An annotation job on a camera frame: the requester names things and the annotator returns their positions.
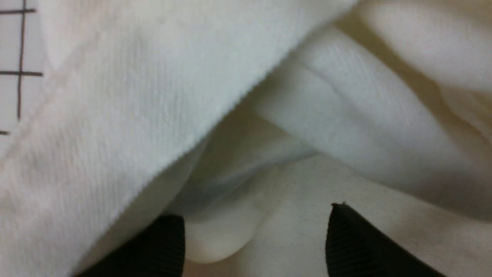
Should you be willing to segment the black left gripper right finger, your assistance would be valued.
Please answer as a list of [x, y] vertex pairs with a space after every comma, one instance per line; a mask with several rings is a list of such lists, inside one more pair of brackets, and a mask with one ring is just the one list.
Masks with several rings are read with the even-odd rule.
[[346, 203], [332, 204], [325, 246], [330, 277], [441, 277]]

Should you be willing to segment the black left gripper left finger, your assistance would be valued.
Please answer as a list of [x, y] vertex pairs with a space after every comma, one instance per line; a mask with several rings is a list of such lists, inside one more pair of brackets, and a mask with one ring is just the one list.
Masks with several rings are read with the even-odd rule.
[[160, 216], [79, 277], [181, 277], [185, 254], [183, 217]]

